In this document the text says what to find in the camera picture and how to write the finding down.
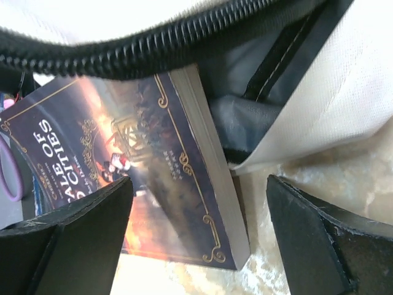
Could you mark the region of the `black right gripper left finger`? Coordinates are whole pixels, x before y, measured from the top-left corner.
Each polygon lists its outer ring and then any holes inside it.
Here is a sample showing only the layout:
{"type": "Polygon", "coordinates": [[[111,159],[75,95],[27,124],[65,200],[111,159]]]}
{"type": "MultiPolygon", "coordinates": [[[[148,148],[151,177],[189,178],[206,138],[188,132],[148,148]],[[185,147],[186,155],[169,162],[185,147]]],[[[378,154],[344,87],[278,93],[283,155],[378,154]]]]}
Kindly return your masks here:
{"type": "Polygon", "coordinates": [[[1,230],[1,294],[109,294],[133,202],[128,177],[1,230]]]}

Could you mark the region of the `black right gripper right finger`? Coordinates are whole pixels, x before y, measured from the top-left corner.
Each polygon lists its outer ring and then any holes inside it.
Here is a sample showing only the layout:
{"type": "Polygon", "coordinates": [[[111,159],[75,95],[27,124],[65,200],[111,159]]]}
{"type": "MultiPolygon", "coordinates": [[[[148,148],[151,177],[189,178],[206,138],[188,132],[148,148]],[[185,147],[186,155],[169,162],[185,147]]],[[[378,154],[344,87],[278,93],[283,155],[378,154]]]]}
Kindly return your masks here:
{"type": "Polygon", "coordinates": [[[392,226],[267,179],[291,294],[392,294],[392,226]]]}

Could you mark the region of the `dark Tale of Two Cities book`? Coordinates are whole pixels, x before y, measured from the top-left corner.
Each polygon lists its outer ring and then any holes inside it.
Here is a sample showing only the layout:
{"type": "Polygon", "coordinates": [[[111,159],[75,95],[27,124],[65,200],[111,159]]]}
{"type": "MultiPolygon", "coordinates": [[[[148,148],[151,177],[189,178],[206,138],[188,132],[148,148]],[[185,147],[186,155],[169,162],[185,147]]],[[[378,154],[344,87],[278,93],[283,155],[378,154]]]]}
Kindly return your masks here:
{"type": "Polygon", "coordinates": [[[56,78],[1,113],[43,212],[122,177],[123,252],[239,270],[250,255],[235,186],[196,65],[134,81],[56,78]]]}

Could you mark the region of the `beige canvas backpack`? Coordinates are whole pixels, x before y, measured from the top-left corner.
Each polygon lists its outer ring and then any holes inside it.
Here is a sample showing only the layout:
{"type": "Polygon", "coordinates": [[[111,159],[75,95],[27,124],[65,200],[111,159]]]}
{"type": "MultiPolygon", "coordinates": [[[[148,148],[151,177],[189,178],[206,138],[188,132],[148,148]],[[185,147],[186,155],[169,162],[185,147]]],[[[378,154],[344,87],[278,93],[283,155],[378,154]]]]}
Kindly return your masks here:
{"type": "Polygon", "coordinates": [[[117,149],[195,150],[211,113],[236,174],[366,138],[392,117],[391,1],[2,1],[5,92],[76,76],[117,149]]]}

